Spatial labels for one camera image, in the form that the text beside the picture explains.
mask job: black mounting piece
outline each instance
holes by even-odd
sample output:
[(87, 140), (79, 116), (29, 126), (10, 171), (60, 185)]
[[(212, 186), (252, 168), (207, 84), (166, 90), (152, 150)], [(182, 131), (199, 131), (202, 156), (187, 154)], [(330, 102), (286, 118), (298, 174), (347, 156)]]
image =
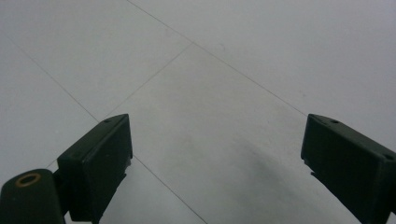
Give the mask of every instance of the black mounting piece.
[(361, 223), (386, 223), (396, 211), (396, 153), (345, 124), (309, 115), (305, 164)]
[(67, 149), (53, 174), (37, 169), (17, 175), (2, 187), (0, 223), (99, 223), (131, 164), (127, 114), (105, 119)]

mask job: round hole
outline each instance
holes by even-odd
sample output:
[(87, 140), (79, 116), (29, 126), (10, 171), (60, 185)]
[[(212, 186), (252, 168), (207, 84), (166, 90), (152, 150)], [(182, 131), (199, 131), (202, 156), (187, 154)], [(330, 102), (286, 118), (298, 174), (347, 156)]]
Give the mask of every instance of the round hole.
[(23, 175), (20, 178), (18, 178), (17, 182), (15, 185), (18, 188), (25, 188), (30, 185), (33, 185), (35, 182), (37, 182), (40, 179), (41, 175), (37, 173), (32, 173), (32, 174), (27, 174)]
[(387, 158), (390, 161), (393, 161), (393, 157), (387, 154), (384, 154), (385, 158)]

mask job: white tiled floor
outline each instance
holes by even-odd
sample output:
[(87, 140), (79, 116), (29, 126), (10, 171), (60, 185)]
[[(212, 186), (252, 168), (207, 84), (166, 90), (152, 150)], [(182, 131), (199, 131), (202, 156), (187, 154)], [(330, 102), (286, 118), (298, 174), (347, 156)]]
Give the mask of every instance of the white tiled floor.
[(358, 223), (300, 160), (305, 119), (396, 149), (394, 8), (0, 1), (0, 184), (129, 113), (135, 159), (101, 223)]

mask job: white floor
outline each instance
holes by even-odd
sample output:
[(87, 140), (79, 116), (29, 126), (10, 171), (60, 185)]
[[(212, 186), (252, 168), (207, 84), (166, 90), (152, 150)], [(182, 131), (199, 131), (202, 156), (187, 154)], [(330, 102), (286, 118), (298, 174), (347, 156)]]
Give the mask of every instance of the white floor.
[(0, 1), (0, 184), (128, 113), (133, 165), (101, 223), (359, 223), (303, 165), (305, 120), (396, 149), (395, 8)]

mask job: tile grout line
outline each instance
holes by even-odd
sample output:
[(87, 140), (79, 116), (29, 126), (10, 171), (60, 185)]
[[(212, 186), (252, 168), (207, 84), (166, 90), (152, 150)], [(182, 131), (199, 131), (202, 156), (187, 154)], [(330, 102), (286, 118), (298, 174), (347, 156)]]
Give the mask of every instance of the tile grout line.
[(57, 160), (57, 159), (55, 159), (54, 161), (52, 161), (52, 162), (46, 167), (46, 169), (48, 169), (53, 163), (55, 163), (56, 160)]
[(155, 78), (156, 76), (158, 76), (161, 71), (163, 69), (165, 69), (170, 63), (172, 63), (176, 58), (178, 58), (178, 56), (180, 56), (184, 51), (186, 51), (192, 44), (194, 44), (193, 42), (190, 42), (190, 44), (184, 48), (178, 55), (176, 55), (171, 61), (169, 61), (166, 65), (164, 65), (160, 70), (158, 70), (158, 72), (156, 72), (154, 75), (152, 75), (147, 81), (145, 81), (145, 83), (143, 83), (141, 86), (139, 86), (135, 91), (133, 91), (128, 97), (126, 97), (119, 105), (117, 105), (116, 107), (114, 107), (114, 109), (112, 109), (109, 113), (107, 113), (104, 117), (107, 118), (111, 113), (113, 113), (115, 110), (117, 110), (120, 106), (122, 106), (126, 101), (128, 101), (135, 93), (137, 93), (140, 89), (142, 89), (148, 82), (150, 82), (153, 78)]
[(229, 65), (228, 63), (224, 62), (221, 58), (219, 58), (218, 56), (214, 55), (213, 53), (211, 53), (209, 50), (205, 49), (204, 47), (194, 43), (198, 48), (204, 50), (206, 53), (210, 54), (212, 57), (216, 58), (217, 60), (221, 61), (222, 63), (224, 63), (225, 65), (229, 66), (230, 68), (232, 68), (235, 72), (237, 72), (239, 75), (249, 79), (251, 82), (253, 82), (254, 84), (256, 84), (257, 86), (261, 87), (262, 89), (264, 89), (265, 91), (268, 91), (271, 95), (275, 96), (275, 98), (279, 99), (280, 101), (282, 101), (283, 103), (285, 103), (286, 105), (290, 106), (291, 108), (295, 109), (297, 112), (299, 112), (300, 114), (304, 115), (307, 117), (307, 115), (297, 109), (294, 105), (291, 105), (289, 102), (283, 100), (282, 98), (280, 98), (279, 96), (277, 96), (276, 94), (274, 94), (273, 92), (269, 91), (267, 88), (265, 88), (263, 85), (261, 85), (260, 83), (258, 83), (257, 81), (253, 80), (251, 77), (248, 77), (247, 75), (245, 75), (244, 73), (240, 72), (239, 70), (237, 70), (236, 68), (232, 67), (231, 65)]
[(273, 96), (275, 96), (277, 99), (279, 99), (280, 101), (282, 101), (283, 103), (285, 103), (286, 105), (290, 106), (291, 108), (293, 108), (294, 110), (296, 110), (297, 112), (299, 112), (300, 114), (304, 115), (307, 117), (307, 115), (299, 110), (298, 108), (296, 108), (295, 106), (293, 106), (292, 104), (288, 103), (287, 101), (283, 100), (282, 98), (280, 98), (279, 96), (277, 96), (276, 94), (274, 94), (273, 92), (269, 91), (267, 88), (265, 88), (263, 85), (261, 85), (260, 83), (256, 82), (255, 80), (253, 80), (251, 77), (248, 77), (247, 75), (245, 75), (244, 73), (240, 72), (239, 70), (237, 70), (236, 68), (232, 67), (231, 65), (229, 65), (228, 63), (224, 62), (221, 58), (219, 58), (218, 56), (216, 56), (215, 54), (211, 53), (209, 50), (205, 49), (204, 47), (198, 45), (197, 43), (195, 43), (194, 41), (192, 41), (191, 39), (189, 39), (188, 37), (184, 36), (181, 32), (175, 30), (174, 28), (172, 28), (171, 26), (169, 26), (168, 24), (164, 23), (163, 21), (161, 21), (160, 19), (154, 17), (152, 14), (148, 13), (145, 9), (143, 9), (142, 7), (139, 7), (138, 5), (136, 5), (135, 3), (132, 3), (130, 0), (127, 0), (129, 3), (131, 3), (133, 6), (139, 8), (140, 10), (144, 11), (145, 13), (147, 13), (150, 17), (152, 17), (154, 20), (160, 22), (161, 24), (163, 24), (164, 26), (168, 27), (169, 29), (171, 29), (172, 31), (176, 32), (177, 34), (181, 35), (182, 37), (186, 38), (187, 40), (190, 40), (191, 43), (193, 43), (194, 45), (196, 45), (197, 47), (199, 47), (200, 49), (203, 49), (205, 52), (207, 52), (208, 54), (210, 54), (212, 57), (218, 59), (219, 61), (221, 61), (222, 63), (226, 64), (227, 66), (231, 67), (235, 72), (239, 73), (241, 76), (246, 77), (247, 79), (249, 79), (250, 81), (252, 81), (254, 84), (256, 84), (257, 86), (261, 87), (262, 89), (264, 89), (265, 91), (268, 91), (270, 94), (272, 94)]
[(138, 9), (142, 10), (144, 13), (148, 14), (152, 19), (158, 21), (159, 23), (161, 23), (162, 25), (166, 26), (167, 28), (171, 29), (173, 32), (177, 33), (178, 35), (181, 35), (181, 37), (187, 39), (188, 41), (190, 41), (191, 43), (194, 43), (194, 41), (190, 40), (188, 37), (184, 36), (181, 32), (175, 30), (174, 28), (172, 28), (171, 26), (169, 26), (168, 24), (166, 24), (165, 22), (159, 20), (158, 18), (156, 18), (155, 16), (151, 15), (150, 13), (148, 13), (145, 9), (143, 9), (142, 7), (138, 6), (137, 4), (131, 2), (130, 0), (126, 0), (127, 2), (129, 2), (131, 5), (133, 5), (134, 7), (137, 7)]
[(46, 69), (44, 69), (35, 59), (33, 59), (26, 51), (22, 49), (21, 46), (16, 44), (6, 33), (4, 33), (7, 39), (11, 41), (26, 57), (28, 57), (36, 66), (38, 66), (50, 79), (52, 79), (53, 82), (55, 82), (67, 95), (69, 95), (81, 108), (83, 108), (96, 122), (99, 122), (96, 117), (90, 113), (69, 91), (67, 91), (53, 76), (50, 75), (49, 72), (47, 72)]
[(139, 161), (140, 163), (142, 163), (142, 165), (152, 174), (154, 175), (165, 187), (167, 187), (179, 200), (181, 200), (196, 216), (198, 216), (198, 218), (200, 218), (205, 224), (207, 224), (207, 222), (198, 214), (196, 213), (186, 202), (183, 201), (183, 199), (181, 199), (174, 191), (171, 190), (171, 188), (169, 188), (169, 186), (167, 186), (158, 176), (156, 176), (148, 167), (145, 163), (143, 163), (141, 160), (139, 160), (136, 155), (134, 154), (134, 158)]

